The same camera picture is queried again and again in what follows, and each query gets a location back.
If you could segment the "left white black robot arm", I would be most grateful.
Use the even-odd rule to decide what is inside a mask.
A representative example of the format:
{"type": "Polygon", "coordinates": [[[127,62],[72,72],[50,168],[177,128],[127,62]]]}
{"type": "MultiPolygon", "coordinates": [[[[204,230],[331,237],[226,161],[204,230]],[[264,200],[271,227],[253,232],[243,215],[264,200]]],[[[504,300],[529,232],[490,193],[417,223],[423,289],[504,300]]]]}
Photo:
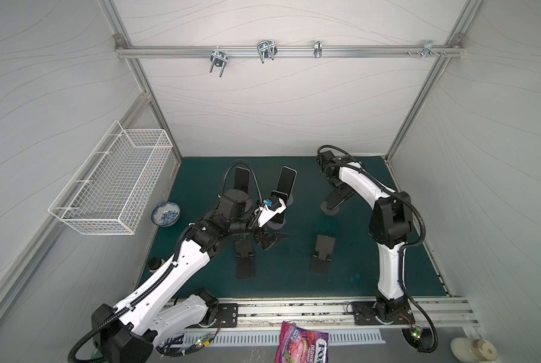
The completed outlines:
{"type": "Polygon", "coordinates": [[[103,304],[93,313],[91,331],[69,350],[67,360],[77,362],[78,351],[92,341],[101,354],[98,362],[145,362],[184,328],[221,322],[219,301],[206,290],[174,306],[167,303],[234,238],[253,237],[264,250],[286,238],[265,226],[287,209],[296,175],[284,166],[269,198],[252,199],[247,179],[236,178],[232,189],[221,188],[215,207],[187,226],[173,255],[145,283],[116,305],[103,304]]]}

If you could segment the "folding stand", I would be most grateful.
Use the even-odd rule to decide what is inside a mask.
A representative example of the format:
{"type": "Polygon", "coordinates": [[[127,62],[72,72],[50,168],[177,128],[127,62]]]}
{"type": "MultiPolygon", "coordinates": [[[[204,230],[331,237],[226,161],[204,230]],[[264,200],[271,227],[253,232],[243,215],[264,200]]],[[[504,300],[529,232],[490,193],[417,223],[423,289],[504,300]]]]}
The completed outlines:
{"type": "Polygon", "coordinates": [[[311,257],[310,271],[316,275],[327,276],[333,260],[333,251],[336,245],[334,237],[319,234],[311,257]]]}
{"type": "Polygon", "coordinates": [[[255,254],[250,240],[240,240],[234,245],[237,262],[236,277],[239,280],[255,278],[255,254]]]}

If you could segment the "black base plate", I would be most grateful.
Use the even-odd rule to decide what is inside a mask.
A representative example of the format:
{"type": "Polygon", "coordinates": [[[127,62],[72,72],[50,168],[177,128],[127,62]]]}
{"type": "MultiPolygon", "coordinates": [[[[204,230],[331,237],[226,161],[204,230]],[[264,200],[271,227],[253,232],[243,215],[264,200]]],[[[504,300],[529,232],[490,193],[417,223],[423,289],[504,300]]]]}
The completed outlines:
{"type": "Polygon", "coordinates": [[[355,325],[412,325],[414,315],[408,302],[355,301],[348,305],[355,325]]]}
{"type": "Polygon", "coordinates": [[[219,303],[208,309],[204,325],[207,328],[235,328],[238,323],[238,310],[236,303],[219,303]]]}

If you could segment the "right metal bolt bracket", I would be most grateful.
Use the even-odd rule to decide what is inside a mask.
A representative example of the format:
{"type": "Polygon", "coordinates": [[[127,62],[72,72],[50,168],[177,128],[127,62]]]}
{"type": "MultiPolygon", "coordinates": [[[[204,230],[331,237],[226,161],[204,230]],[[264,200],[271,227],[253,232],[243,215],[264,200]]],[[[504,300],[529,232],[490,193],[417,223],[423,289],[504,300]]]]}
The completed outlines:
{"type": "Polygon", "coordinates": [[[425,59],[427,57],[440,58],[440,57],[446,57],[448,55],[446,51],[442,51],[442,50],[438,51],[437,49],[435,49],[433,41],[426,42],[423,48],[419,51],[415,51],[415,52],[407,51],[406,54],[409,57],[418,57],[420,59],[425,59]]]}

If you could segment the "centre metal U-bolt clamp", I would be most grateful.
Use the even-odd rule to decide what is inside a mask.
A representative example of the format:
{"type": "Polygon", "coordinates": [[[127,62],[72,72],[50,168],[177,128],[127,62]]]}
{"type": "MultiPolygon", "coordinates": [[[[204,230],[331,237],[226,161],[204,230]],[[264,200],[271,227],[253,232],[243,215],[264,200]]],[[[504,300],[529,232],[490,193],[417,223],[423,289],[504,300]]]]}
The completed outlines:
{"type": "Polygon", "coordinates": [[[261,41],[257,45],[257,52],[261,63],[264,64],[267,59],[273,61],[277,54],[277,44],[274,40],[261,41]]]}

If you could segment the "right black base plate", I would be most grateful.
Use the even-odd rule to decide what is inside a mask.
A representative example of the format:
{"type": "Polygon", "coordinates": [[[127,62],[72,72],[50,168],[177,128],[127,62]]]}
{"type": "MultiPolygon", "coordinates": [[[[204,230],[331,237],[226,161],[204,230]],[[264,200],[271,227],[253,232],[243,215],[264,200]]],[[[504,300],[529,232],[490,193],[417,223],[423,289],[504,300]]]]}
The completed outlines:
{"type": "Polygon", "coordinates": [[[355,325],[412,325],[414,315],[408,302],[355,301],[348,305],[355,325]]]}

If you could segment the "white vent grille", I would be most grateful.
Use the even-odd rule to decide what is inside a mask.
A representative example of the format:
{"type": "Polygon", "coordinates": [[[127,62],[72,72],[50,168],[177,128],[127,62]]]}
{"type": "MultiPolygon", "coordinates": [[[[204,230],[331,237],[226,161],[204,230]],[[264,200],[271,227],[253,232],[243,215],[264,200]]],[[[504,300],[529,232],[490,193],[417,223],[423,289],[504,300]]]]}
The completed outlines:
{"type": "MultiPolygon", "coordinates": [[[[359,330],[329,330],[329,346],[357,346],[385,344],[379,329],[368,328],[359,330]]],[[[173,346],[189,347],[199,338],[205,337],[206,332],[187,331],[173,340],[173,346]]],[[[279,331],[221,331],[210,343],[216,348],[246,347],[246,346],[278,346],[279,331]]]]}

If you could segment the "small metal bracket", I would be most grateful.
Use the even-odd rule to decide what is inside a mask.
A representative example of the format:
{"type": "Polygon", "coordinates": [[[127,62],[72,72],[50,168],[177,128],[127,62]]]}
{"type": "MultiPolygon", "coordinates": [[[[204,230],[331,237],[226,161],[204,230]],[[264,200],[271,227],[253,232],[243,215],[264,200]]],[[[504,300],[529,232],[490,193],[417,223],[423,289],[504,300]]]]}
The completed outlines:
{"type": "Polygon", "coordinates": [[[314,58],[319,59],[322,57],[323,43],[320,40],[314,42],[314,58]]]}

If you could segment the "pink snack bag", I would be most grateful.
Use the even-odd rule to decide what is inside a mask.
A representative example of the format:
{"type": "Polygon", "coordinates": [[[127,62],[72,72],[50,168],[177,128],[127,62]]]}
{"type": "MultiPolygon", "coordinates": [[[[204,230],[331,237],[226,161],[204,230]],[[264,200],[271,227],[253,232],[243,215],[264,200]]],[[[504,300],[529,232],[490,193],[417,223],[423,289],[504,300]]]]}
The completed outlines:
{"type": "Polygon", "coordinates": [[[328,333],[309,331],[283,322],[275,363],[328,363],[328,333]]]}

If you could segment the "front left folding stand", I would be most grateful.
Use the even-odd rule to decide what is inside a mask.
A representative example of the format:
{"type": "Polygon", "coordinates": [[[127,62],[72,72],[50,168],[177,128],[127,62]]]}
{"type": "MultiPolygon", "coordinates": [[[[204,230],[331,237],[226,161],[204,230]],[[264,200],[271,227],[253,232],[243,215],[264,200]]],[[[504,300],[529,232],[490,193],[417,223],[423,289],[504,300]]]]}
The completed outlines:
{"type": "Polygon", "coordinates": [[[239,280],[255,278],[255,254],[250,240],[240,240],[234,245],[237,262],[236,277],[239,280]]]}

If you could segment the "metal u-bolt clamp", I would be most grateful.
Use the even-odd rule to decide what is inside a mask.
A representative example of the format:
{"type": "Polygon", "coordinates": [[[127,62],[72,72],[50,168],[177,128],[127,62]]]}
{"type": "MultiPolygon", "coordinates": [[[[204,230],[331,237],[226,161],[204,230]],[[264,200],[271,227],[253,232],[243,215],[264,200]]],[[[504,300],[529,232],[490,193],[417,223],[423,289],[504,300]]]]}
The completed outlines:
{"type": "Polygon", "coordinates": [[[225,72],[225,68],[228,64],[227,54],[224,51],[217,48],[211,53],[210,61],[211,61],[211,65],[210,65],[209,72],[212,73],[215,68],[219,68],[220,71],[219,71],[218,76],[222,77],[225,72]]]}
{"type": "Polygon", "coordinates": [[[277,54],[277,44],[274,40],[261,41],[257,45],[257,52],[261,63],[264,64],[267,59],[273,61],[277,54]]]}

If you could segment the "front right folding stand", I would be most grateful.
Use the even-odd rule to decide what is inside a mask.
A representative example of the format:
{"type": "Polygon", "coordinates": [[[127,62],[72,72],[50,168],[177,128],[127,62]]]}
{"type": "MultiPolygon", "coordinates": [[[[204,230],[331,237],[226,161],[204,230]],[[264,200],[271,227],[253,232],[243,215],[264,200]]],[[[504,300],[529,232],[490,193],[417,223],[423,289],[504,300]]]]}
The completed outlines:
{"type": "Polygon", "coordinates": [[[333,251],[336,245],[334,237],[319,234],[311,257],[310,271],[316,275],[327,276],[333,260],[333,251]]]}

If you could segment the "left metal U-bolt clamp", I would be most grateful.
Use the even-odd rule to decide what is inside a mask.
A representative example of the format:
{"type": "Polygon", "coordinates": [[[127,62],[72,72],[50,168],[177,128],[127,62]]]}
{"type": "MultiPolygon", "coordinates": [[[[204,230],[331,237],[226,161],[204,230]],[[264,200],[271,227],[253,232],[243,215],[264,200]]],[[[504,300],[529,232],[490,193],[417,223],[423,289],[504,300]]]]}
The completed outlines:
{"type": "Polygon", "coordinates": [[[225,68],[228,64],[227,54],[224,51],[217,48],[211,53],[210,61],[211,61],[211,65],[210,65],[209,72],[212,73],[215,68],[219,68],[220,71],[219,71],[218,76],[222,77],[225,72],[225,68]]]}

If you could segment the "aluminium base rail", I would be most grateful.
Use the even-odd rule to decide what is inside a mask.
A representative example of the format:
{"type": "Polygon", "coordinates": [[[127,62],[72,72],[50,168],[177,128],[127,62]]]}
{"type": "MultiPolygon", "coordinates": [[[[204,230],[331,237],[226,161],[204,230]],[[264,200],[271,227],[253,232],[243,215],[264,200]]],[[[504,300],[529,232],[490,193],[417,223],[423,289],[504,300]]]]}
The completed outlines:
{"type": "MultiPolygon", "coordinates": [[[[205,316],[209,308],[219,303],[236,303],[239,306],[237,331],[273,330],[283,322],[292,322],[302,328],[315,330],[358,329],[348,305],[355,301],[375,301],[373,296],[332,296],[301,299],[230,299],[206,302],[198,296],[187,299],[170,299],[152,315],[140,317],[149,309],[141,302],[127,309],[120,317],[123,325],[133,328],[136,334],[147,330],[158,331],[170,337],[187,328],[207,328],[205,316]]],[[[468,301],[462,297],[421,297],[416,302],[428,313],[436,328],[477,327],[479,321],[468,301]]],[[[408,328],[409,325],[363,325],[376,328],[408,328]]]]}

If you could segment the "black capped glass bottle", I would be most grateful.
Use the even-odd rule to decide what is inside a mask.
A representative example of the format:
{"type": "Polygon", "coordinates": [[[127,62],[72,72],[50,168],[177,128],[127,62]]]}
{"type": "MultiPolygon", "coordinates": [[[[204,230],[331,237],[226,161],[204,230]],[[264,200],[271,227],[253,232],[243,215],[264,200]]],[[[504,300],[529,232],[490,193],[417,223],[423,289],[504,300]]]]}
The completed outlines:
{"type": "Polygon", "coordinates": [[[158,258],[158,257],[152,257],[152,258],[148,259],[147,267],[149,269],[149,272],[151,274],[157,272],[162,267],[162,265],[164,263],[165,263],[165,260],[163,260],[161,258],[158,258]]]}

